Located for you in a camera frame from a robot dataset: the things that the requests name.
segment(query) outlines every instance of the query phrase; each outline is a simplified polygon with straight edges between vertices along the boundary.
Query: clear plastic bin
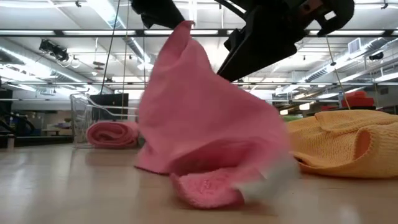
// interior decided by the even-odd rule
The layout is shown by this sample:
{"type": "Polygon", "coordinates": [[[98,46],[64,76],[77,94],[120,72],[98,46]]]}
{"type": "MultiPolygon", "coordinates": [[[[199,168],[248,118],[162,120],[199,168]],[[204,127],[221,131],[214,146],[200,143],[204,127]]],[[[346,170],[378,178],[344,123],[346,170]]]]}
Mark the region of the clear plastic bin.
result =
{"type": "Polygon", "coordinates": [[[81,93],[70,95],[70,104],[73,143],[77,149],[94,148],[86,138],[86,131],[92,124],[98,121],[135,121],[137,117],[136,107],[98,105],[89,95],[81,93]],[[123,109],[123,114],[112,113],[109,109],[123,109]]]}

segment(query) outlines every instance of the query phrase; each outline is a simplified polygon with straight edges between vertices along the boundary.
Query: pink towel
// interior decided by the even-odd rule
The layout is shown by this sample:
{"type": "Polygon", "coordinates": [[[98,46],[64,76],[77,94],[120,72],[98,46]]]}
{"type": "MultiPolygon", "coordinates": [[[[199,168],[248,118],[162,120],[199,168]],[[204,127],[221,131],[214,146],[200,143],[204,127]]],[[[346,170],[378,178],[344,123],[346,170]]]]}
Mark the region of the pink towel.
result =
{"type": "Polygon", "coordinates": [[[214,73],[191,24],[182,22],[166,41],[142,96],[146,145],[136,166],[170,174],[194,207],[241,205],[263,190],[252,194],[250,185],[264,188],[264,171],[287,154],[287,133],[273,106],[214,73]]]}
{"type": "Polygon", "coordinates": [[[137,144],[138,125],[132,121],[102,121],[91,125],[86,132],[87,140],[95,147],[125,148],[137,144]]]}

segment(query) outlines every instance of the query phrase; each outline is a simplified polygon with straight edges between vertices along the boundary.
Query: rolled pink towel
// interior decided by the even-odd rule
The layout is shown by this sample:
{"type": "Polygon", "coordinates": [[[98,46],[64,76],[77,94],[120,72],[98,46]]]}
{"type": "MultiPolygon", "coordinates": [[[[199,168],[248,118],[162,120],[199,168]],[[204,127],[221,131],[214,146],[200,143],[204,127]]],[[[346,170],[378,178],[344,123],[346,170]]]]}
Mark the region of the rolled pink towel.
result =
{"type": "Polygon", "coordinates": [[[137,144],[138,125],[133,121],[101,121],[91,125],[86,132],[87,140],[95,147],[125,148],[137,144]]]}
{"type": "Polygon", "coordinates": [[[170,174],[196,208],[269,199],[294,173],[284,123],[273,106],[214,73],[191,24],[175,28],[154,65],[139,107],[146,145],[136,166],[170,174]]]}

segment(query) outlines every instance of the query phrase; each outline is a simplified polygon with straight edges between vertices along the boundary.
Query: ceiling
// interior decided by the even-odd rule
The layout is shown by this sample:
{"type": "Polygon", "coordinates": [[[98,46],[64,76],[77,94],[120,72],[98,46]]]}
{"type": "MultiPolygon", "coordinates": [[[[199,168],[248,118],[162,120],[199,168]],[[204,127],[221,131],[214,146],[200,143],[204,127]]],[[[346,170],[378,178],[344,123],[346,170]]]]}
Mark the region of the ceiling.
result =
{"type": "MultiPolygon", "coordinates": [[[[91,8],[87,2],[80,1],[82,7],[74,6],[75,1],[68,0],[5,0],[0,1],[0,27],[2,29],[109,29],[101,16],[91,8]]],[[[186,19],[193,19],[196,29],[233,29],[244,26],[244,21],[230,12],[228,9],[218,7],[218,4],[210,0],[194,0],[196,7],[191,7],[191,0],[175,1],[177,7],[186,19]]],[[[344,29],[396,29],[398,27],[398,7],[395,1],[388,1],[391,7],[380,9],[383,1],[358,0],[352,20],[344,29]]],[[[143,29],[141,18],[128,6],[128,1],[121,1],[119,16],[128,24],[128,29],[143,29]]],[[[317,23],[311,24],[309,29],[318,29],[317,23]]],[[[153,29],[164,29],[154,26],[153,29]]],[[[8,37],[11,42],[41,55],[39,45],[40,37],[8,37]]],[[[78,73],[91,80],[102,80],[103,72],[93,75],[93,61],[106,63],[107,52],[111,49],[106,76],[114,81],[121,82],[123,75],[127,82],[140,82],[150,75],[150,70],[139,68],[141,64],[129,47],[126,47],[122,38],[114,38],[110,47],[111,38],[98,38],[96,50],[95,38],[48,38],[52,42],[66,47],[71,56],[80,61],[80,66],[74,68],[71,65],[67,69],[78,73]]],[[[142,46],[148,55],[157,55],[166,41],[166,37],[138,37],[137,43],[142,46]]],[[[354,37],[330,38],[330,50],[333,55],[338,55],[348,47],[354,37]]],[[[196,37],[196,40],[204,46],[211,66],[214,71],[222,64],[228,54],[223,42],[226,37],[196,37]]],[[[298,81],[294,72],[307,72],[323,65],[330,59],[330,53],[325,38],[305,38],[297,43],[297,54],[277,62],[267,68],[250,74],[247,82],[292,82],[298,81]]],[[[55,62],[54,58],[45,55],[45,58],[55,62]]]]}

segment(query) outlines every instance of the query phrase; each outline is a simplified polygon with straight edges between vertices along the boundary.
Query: knitted yellow cloth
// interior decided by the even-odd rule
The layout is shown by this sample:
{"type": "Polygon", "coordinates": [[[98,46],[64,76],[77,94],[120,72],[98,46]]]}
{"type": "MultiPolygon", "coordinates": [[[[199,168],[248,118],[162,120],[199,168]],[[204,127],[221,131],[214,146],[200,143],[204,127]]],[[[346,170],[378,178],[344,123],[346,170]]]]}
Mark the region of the knitted yellow cloth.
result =
{"type": "Polygon", "coordinates": [[[287,123],[301,170],[338,177],[398,176],[398,116],[380,111],[317,113],[287,123]]]}

